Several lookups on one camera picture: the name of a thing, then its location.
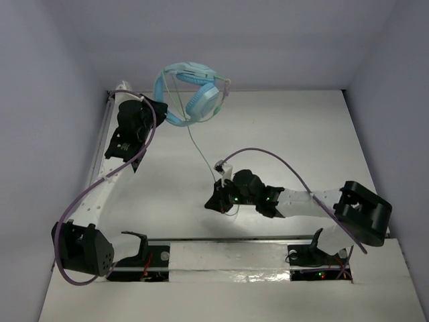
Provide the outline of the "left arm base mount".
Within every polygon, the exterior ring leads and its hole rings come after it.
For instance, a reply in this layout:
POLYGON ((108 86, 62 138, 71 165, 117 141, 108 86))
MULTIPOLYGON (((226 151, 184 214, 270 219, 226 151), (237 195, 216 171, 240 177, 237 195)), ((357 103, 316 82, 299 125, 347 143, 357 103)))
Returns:
POLYGON ((146 235, 140 233, 124 233, 139 238, 138 253, 120 260, 106 279, 110 282, 168 282, 170 244, 151 243, 146 235))

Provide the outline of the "white front panel board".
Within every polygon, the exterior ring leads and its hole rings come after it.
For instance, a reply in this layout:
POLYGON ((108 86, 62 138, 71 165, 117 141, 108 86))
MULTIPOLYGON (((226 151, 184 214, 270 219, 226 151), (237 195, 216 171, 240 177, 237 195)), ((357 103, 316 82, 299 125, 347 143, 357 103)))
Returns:
POLYGON ((96 282, 53 273, 41 321, 424 321, 396 239, 351 258, 352 281, 96 282))

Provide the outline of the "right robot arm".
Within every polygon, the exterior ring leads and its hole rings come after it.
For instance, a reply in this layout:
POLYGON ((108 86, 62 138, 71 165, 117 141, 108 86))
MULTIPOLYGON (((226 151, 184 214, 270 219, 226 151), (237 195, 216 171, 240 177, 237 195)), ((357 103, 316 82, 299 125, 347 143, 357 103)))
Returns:
POLYGON ((323 264, 341 249, 353 245, 384 245, 393 207, 359 182, 348 180, 339 189, 294 191, 270 186, 248 169, 223 172, 205 209, 225 214, 235 205, 253 206, 266 218, 317 217, 330 219, 330 227, 316 230, 309 254, 323 264))

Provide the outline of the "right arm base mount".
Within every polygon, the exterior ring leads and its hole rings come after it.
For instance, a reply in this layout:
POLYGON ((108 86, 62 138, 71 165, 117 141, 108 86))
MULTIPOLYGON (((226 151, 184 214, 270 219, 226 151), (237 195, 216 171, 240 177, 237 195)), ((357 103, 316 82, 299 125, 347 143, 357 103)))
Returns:
POLYGON ((292 281, 348 280, 353 281, 349 262, 353 248, 339 250, 334 255, 318 248, 323 228, 314 234, 309 244, 288 246, 285 262, 290 265, 292 281))

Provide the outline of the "aluminium rail strip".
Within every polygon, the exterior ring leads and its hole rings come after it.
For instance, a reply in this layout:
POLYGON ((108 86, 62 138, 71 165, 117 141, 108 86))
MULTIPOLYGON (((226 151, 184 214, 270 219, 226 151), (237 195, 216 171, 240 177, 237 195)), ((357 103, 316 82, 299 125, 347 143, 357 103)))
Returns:
POLYGON ((148 238, 149 242, 290 242, 290 241, 311 241, 312 235, 297 235, 292 237, 162 237, 162 238, 148 238))

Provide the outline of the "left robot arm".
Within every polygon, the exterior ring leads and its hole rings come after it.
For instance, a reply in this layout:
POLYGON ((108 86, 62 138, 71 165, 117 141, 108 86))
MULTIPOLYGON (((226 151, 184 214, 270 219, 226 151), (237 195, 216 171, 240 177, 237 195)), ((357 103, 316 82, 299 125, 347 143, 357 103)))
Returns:
POLYGON ((168 106, 133 93, 115 94, 112 104, 99 173, 52 229, 56 266, 74 286, 108 277, 121 261, 142 264, 149 256, 146 235, 113 227, 111 213, 166 119, 168 106))

